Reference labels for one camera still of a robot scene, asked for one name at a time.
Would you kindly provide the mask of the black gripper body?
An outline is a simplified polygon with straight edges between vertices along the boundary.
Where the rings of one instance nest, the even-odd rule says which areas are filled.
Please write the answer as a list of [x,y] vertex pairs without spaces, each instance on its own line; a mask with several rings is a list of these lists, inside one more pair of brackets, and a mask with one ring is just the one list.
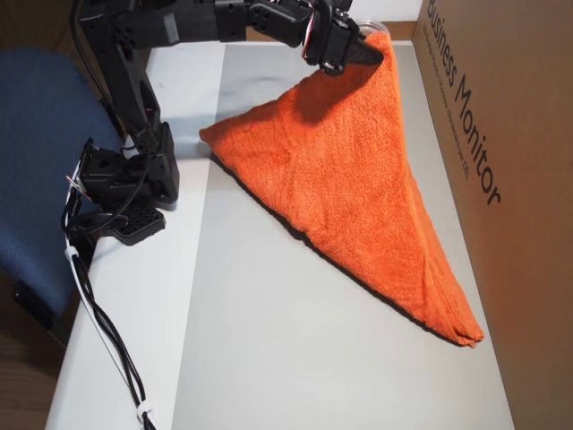
[[310,1],[310,20],[304,35],[304,61],[329,75],[346,67],[351,40],[358,34],[348,12],[352,1]]

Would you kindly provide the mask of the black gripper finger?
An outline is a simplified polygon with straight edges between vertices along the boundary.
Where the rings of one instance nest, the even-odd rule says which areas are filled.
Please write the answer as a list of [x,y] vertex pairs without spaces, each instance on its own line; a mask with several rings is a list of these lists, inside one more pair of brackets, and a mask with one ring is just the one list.
[[346,53],[346,62],[350,65],[379,65],[383,59],[384,55],[380,50],[364,39],[351,41]]

